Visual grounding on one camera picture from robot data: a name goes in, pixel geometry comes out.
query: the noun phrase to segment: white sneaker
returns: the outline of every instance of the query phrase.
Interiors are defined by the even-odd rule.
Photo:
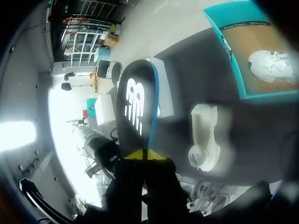
[[[284,78],[295,84],[295,75],[287,54],[259,50],[250,55],[248,61],[251,63],[251,72],[266,83],[273,83],[276,78]]]

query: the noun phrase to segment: black chair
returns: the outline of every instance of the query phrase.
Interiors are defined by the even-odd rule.
[[[122,64],[120,62],[109,61],[106,59],[99,60],[97,66],[97,77],[112,79],[114,85],[120,79],[122,74]]]

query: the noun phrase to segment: wall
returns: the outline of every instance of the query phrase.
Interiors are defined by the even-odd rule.
[[[45,200],[71,217],[74,212],[68,199],[74,196],[56,155],[51,137],[48,115],[48,93],[52,83],[49,73],[50,57],[46,44],[45,27],[47,1],[38,5],[32,14],[18,26],[11,43],[14,51],[4,55],[1,62],[2,83],[0,89],[0,123],[30,121],[36,127],[34,142],[13,150],[0,152],[0,185],[10,196],[9,201],[18,205],[22,216],[43,217],[29,204],[19,190],[20,179],[34,180]],[[41,159],[32,173],[22,173],[18,165],[26,169],[36,158]]]
[[[82,76],[71,77],[68,81],[64,80],[64,74],[53,77],[51,92],[55,98],[53,103],[57,110],[59,110],[61,119],[65,121],[82,118],[82,110],[87,109],[87,99],[98,97],[98,93],[95,92],[94,87],[90,86],[92,81],[88,76],[89,73],[77,73],[77,75]],[[63,91],[61,89],[62,83],[70,83],[71,86],[84,86],[73,87],[71,91]]]

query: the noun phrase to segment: bright window light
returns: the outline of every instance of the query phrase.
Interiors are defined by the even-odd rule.
[[[0,152],[25,146],[35,139],[36,129],[31,122],[0,123]]]

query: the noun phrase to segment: cardboard box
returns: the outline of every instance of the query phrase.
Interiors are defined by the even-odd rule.
[[[286,53],[282,38],[253,2],[223,3],[206,8],[204,12],[228,54],[241,99],[284,101],[298,98],[298,83],[291,84],[285,78],[267,83],[250,70],[249,56],[254,52]]]
[[[105,45],[115,47],[118,44],[119,36],[108,34],[105,39]]]

